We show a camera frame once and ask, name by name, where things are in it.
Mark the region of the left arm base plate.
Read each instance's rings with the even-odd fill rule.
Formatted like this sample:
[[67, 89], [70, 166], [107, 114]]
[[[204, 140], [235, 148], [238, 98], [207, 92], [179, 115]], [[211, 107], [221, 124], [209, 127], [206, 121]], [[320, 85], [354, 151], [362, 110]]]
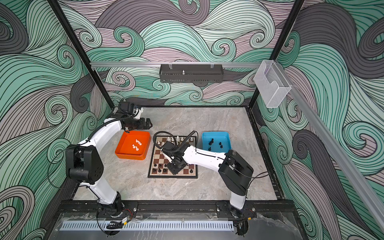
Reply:
[[131, 218], [136, 216], [138, 202], [122, 201], [122, 205], [122, 207], [116, 207], [113, 204], [98, 204], [97, 212], [99, 214], [99, 217], [108, 219], [123, 219], [125, 217]]

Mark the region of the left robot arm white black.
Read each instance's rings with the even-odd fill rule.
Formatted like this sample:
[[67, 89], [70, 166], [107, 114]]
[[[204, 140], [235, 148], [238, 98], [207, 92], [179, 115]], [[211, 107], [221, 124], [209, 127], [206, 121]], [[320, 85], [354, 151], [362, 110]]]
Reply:
[[88, 188], [113, 218], [120, 216], [124, 204], [119, 192], [114, 190], [103, 176], [104, 165], [99, 153], [108, 141], [119, 131], [148, 130], [153, 125], [150, 119], [141, 117], [143, 108], [132, 115], [112, 113], [85, 140], [69, 145], [65, 150], [66, 175]]

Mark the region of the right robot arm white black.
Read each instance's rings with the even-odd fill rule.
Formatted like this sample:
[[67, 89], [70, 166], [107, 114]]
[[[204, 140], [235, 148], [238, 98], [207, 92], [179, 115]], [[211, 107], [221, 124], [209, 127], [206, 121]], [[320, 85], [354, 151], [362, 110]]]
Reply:
[[245, 206], [254, 169], [234, 150], [215, 153], [192, 146], [187, 140], [194, 135], [198, 135], [198, 132], [192, 131], [182, 141], [178, 141], [171, 133], [159, 131], [153, 135], [153, 143], [169, 161], [167, 168], [173, 175], [178, 174], [187, 165], [201, 166], [219, 173], [231, 192], [231, 209], [241, 212]]

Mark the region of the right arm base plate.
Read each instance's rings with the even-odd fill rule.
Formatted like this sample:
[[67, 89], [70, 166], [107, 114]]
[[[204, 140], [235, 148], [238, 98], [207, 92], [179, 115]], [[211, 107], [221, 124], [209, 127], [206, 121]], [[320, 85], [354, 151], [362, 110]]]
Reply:
[[216, 207], [219, 218], [252, 219], [257, 217], [256, 207], [252, 201], [246, 201], [241, 210], [233, 207], [229, 201], [216, 202]]

